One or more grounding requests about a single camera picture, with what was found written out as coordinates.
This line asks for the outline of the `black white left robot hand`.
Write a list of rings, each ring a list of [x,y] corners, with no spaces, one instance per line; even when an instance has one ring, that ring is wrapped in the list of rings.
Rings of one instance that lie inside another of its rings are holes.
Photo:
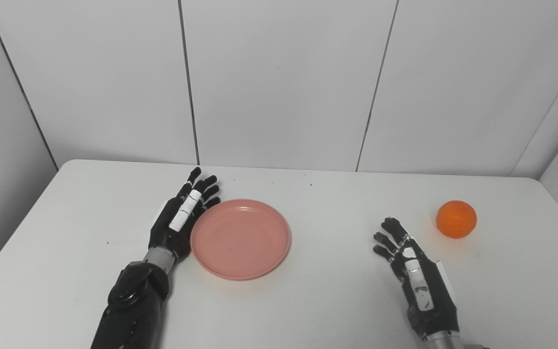
[[[215,175],[201,179],[202,169],[195,168],[177,194],[161,209],[150,230],[148,249],[168,252],[173,263],[184,260],[191,252],[192,229],[210,208],[221,203]]]

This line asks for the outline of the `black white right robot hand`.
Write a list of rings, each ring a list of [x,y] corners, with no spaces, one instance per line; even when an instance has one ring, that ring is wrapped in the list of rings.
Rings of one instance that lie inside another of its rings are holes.
[[[394,217],[381,222],[383,232],[373,238],[373,251],[383,257],[402,285],[407,317],[424,342],[437,333],[459,334],[457,307],[438,265]]]

